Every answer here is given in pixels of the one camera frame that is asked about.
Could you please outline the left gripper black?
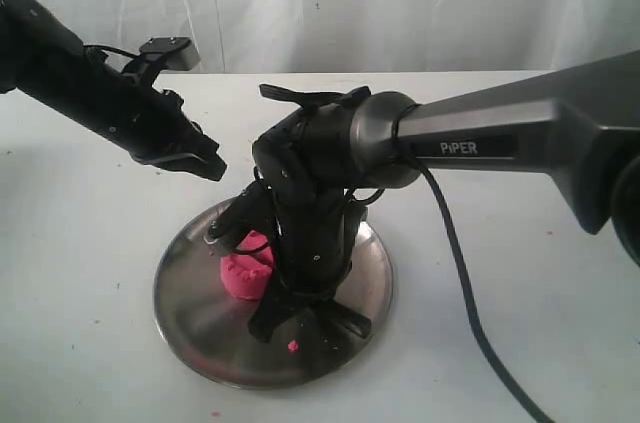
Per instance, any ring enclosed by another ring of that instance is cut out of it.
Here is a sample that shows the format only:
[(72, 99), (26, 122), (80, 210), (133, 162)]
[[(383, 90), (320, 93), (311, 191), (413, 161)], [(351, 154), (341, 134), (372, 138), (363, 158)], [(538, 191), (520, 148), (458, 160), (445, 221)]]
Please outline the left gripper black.
[(183, 99), (153, 84), (167, 71), (161, 61), (131, 57), (120, 71), (110, 48), (87, 45), (37, 0), (29, 1), (29, 62), (34, 99), (126, 150), (143, 165), (220, 181), (226, 163), (219, 144), (183, 112)]

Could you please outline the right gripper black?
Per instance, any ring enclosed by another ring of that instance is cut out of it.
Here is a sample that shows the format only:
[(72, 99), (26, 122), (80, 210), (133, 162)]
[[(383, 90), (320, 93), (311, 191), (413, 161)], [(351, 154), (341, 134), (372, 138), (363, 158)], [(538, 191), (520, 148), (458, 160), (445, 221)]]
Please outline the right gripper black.
[[(288, 130), (271, 128), (253, 143), (257, 169), (270, 189), (276, 218), (276, 268), (281, 282), (308, 297), (332, 297), (351, 269), (344, 190), (315, 182)], [(269, 343), (275, 330), (305, 307), (282, 288), (269, 287), (250, 318), (248, 330)], [(372, 321), (336, 302), (324, 302), (324, 315), (359, 338), (368, 338)]]

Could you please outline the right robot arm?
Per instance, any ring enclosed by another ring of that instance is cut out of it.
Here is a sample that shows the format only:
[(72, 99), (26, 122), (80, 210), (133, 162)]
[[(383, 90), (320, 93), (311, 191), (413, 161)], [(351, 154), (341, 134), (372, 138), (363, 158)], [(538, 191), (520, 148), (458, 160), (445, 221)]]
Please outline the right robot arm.
[(253, 145), (277, 221), (276, 276), (249, 324), (259, 340), (325, 306), (356, 190), (403, 188), (436, 169), (545, 173), (586, 232), (612, 223), (639, 255), (637, 52), (428, 104), (366, 87), (259, 91), (296, 105)]

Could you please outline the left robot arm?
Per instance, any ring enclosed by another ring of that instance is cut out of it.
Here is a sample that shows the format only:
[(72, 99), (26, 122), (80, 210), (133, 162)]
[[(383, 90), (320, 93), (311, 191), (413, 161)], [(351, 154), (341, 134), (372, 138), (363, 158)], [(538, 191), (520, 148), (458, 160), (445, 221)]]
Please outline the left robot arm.
[(153, 84), (200, 61), (188, 37), (147, 40), (120, 71), (111, 48), (84, 43), (36, 0), (1, 0), (1, 91), (19, 90), (127, 151), (142, 165), (210, 181), (226, 164), (219, 145)]

